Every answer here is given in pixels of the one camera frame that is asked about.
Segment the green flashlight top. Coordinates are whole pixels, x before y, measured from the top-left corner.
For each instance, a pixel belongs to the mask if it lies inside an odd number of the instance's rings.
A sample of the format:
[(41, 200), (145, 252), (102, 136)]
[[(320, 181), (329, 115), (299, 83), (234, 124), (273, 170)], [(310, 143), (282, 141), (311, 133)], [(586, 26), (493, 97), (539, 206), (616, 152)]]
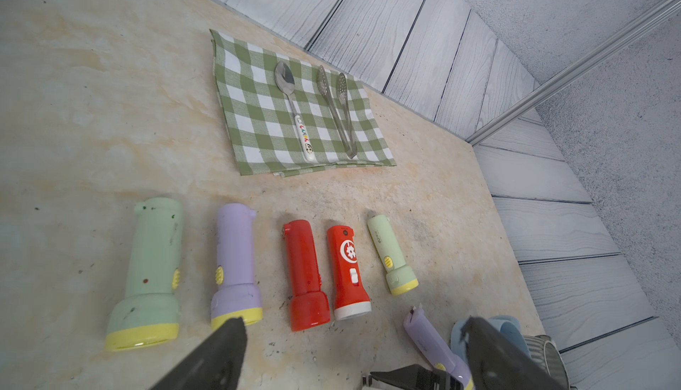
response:
[(109, 318), (108, 352), (157, 346), (179, 334), (184, 206), (172, 198), (149, 198), (135, 205), (125, 294)]

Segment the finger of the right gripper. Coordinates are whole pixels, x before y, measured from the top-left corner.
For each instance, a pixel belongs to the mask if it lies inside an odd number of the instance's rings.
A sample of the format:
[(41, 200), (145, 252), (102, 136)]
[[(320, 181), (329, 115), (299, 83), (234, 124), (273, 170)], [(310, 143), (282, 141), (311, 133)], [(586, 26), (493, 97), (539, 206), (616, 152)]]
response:
[(452, 389), (452, 377), (442, 370), (429, 370), (412, 364), (389, 372), (370, 372), (362, 377), (363, 389), (376, 389), (381, 382), (398, 389), (446, 390)]

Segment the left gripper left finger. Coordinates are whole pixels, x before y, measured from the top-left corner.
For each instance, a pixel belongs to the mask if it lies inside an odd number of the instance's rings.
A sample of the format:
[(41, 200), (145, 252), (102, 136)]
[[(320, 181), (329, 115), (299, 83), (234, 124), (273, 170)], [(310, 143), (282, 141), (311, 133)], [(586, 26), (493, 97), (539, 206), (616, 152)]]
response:
[(236, 389), (247, 345), (243, 319), (228, 319), (152, 389)]

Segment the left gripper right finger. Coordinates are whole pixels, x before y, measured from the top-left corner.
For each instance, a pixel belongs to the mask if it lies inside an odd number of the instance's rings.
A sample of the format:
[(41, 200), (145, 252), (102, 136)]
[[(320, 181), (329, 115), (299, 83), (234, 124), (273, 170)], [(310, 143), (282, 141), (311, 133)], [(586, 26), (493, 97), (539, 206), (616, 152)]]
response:
[(482, 317), (461, 329), (476, 389), (563, 389), (563, 386)]

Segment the red flashlight with logo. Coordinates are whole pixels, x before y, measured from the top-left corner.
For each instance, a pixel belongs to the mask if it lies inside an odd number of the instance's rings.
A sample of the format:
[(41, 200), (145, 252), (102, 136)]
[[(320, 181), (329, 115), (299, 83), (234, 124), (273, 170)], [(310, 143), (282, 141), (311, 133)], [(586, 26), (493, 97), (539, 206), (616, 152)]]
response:
[(354, 243), (354, 230), (335, 225), (327, 230), (335, 285), (333, 313), (337, 321), (372, 311), (371, 298), (363, 287)]

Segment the green flashlight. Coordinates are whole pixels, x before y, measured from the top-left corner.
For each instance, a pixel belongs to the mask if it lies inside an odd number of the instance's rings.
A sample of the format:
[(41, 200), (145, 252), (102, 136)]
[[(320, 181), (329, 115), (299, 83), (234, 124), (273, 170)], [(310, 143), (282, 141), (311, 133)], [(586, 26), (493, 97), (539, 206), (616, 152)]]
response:
[(125, 294), (109, 318), (108, 352), (157, 346), (179, 334), (184, 206), (172, 198), (149, 198), (135, 205)]
[(398, 296), (418, 287), (418, 278), (404, 258), (388, 217), (378, 214), (367, 221), (367, 227), (386, 270), (386, 280), (391, 294)]

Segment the purple flashlight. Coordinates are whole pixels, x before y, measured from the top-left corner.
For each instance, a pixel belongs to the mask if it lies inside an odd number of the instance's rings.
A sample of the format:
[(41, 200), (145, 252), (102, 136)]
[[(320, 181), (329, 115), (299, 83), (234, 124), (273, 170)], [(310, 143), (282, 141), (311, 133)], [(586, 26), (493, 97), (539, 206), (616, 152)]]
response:
[(448, 372), (464, 389), (475, 389), (467, 363), (452, 352), (436, 328), (429, 322), (422, 307), (410, 309), (404, 319), (404, 329), (434, 368)]
[(211, 328), (242, 318), (246, 325), (262, 320), (262, 295), (255, 281), (255, 210), (241, 203), (220, 208), (217, 224), (218, 291), (211, 301)]

